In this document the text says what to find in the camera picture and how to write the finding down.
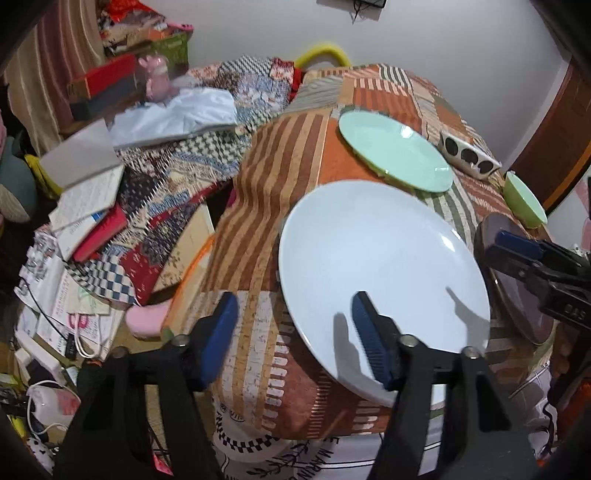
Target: yellow handle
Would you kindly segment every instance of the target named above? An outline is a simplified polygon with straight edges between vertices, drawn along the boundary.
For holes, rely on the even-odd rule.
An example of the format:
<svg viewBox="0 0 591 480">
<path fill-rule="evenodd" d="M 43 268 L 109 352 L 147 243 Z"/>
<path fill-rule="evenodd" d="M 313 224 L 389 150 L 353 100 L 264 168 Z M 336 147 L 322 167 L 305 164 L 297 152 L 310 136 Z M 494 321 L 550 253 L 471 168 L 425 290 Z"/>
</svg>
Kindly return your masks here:
<svg viewBox="0 0 591 480">
<path fill-rule="evenodd" d="M 297 69 L 302 69 L 303 67 L 308 65 L 312 61 L 312 59 L 316 58 L 319 55 L 331 55 L 339 63 L 339 67 L 351 66 L 351 61 L 349 60 L 347 54 L 343 51 L 343 49 L 332 43 L 319 43 L 318 45 L 315 45 L 310 50 L 305 52 L 303 55 L 300 55 L 294 61 L 294 66 Z"/>
</svg>

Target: teal cushion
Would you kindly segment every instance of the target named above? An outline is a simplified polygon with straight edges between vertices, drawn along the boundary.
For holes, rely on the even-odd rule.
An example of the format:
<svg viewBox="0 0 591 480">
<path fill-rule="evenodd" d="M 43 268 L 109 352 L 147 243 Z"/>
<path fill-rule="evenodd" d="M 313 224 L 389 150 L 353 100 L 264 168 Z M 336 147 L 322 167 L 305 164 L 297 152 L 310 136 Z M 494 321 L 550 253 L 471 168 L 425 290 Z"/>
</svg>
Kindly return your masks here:
<svg viewBox="0 0 591 480">
<path fill-rule="evenodd" d="M 24 223 L 37 207 L 37 189 L 27 163 L 12 154 L 13 142 L 6 137 L 0 160 L 0 213 L 6 220 Z"/>
</svg>

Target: orange strip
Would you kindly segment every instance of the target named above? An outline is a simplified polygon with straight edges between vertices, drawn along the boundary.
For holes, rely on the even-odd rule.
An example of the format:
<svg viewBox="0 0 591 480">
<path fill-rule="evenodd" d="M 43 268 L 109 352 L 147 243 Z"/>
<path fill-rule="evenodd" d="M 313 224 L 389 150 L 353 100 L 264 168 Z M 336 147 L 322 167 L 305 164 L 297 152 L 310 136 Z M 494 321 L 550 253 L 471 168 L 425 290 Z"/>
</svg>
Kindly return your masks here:
<svg viewBox="0 0 591 480">
<path fill-rule="evenodd" d="M 189 268 L 187 269 L 187 271 L 183 275 L 183 279 L 181 280 L 181 283 L 178 286 L 177 291 L 174 293 L 173 301 L 170 304 L 170 308 L 168 309 L 168 313 L 166 314 L 166 318 L 164 319 L 164 323 L 162 324 L 162 327 L 160 329 L 161 331 L 165 327 L 170 325 L 170 322 L 171 322 L 170 319 L 173 317 L 172 314 L 175 309 L 175 303 L 178 303 L 178 299 L 181 297 L 181 295 L 183 293 L 183 288 L 186 286 L 186 283 L 188 282 L 189 278 L 191 277 L 191 274 L 193 273 L 193 270 L 195 270 L 195 268 L 197 267 L 199 262 L 202 260 L 202 258 L 207 254 L 207 252 L 209 252 L 212 249 L 212 246 L 213 246 L 213 235 L 210 235 L 207 237 L 207 240 L 205 240 L 205 243 L 199 249 L 199 252 L 197 252 L 197 255 L 195 256 L 195 258 L 193 258 L 193 261 L 189 265 Z"/>
<path fill-rule="evenodd" d="M 589 156 L 591 156 L 591 142 L 589 143 L 589 145 L 587 145 L 587 148 L 585 149 L 583 155 L 581 155 L 581 157 L 577 160 L 577 163 L 570 170 L 566 178 L 560 183 L 558 188 L 556 188 L 556 190 L 552 192 L 552 195 L 550 195 L 546 199 L 546 201 L 543 204 L 544 210 L 549 209 L 554 204 L 554 202 L 558 200 L 558 197 L 560 197 L 564 193 L 564 191 L 573 182 L 574 178 L 580 173 L 585 162 L 589 159 Z"/>
</svg>

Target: green bowl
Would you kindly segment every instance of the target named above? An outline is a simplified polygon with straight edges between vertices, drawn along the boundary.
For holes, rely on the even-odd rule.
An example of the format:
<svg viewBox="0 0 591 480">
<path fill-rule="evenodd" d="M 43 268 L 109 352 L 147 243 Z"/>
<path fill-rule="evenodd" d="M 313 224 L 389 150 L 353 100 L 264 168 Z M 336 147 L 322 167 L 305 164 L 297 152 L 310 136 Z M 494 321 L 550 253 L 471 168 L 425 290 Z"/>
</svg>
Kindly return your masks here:
<svg viewBox="0 0 591 480">
<path fill-rule="evenodd" d="M 525 228 L 538 228 L 542 223 L 548 223 L 548 217 L 538 199 L 512 171 L 505 176 L 503 197 L 513 215 Z"/>
</svg>

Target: white plate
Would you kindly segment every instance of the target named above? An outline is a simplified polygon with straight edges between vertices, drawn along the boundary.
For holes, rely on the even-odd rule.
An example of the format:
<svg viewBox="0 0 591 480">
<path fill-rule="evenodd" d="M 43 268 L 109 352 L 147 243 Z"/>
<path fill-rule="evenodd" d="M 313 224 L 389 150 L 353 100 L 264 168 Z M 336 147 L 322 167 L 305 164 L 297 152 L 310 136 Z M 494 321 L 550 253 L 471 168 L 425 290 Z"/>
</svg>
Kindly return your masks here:
<svg viewBox="0 0 591 480">
<path fill-rule="evenodd" d="M 374 380 L 351 319 L 359 290 L 432 348 L 484 352 L 488 342 L 488 296 L 474 257 L 438 214 L 395 187 L 346 180 L 305 195 L 281 233 L 279 272 L 312 354 L 367 400 L 392 406 L 395 393 Z M 435 386 L 432 404 L 444 398 Z"/>
</svg>

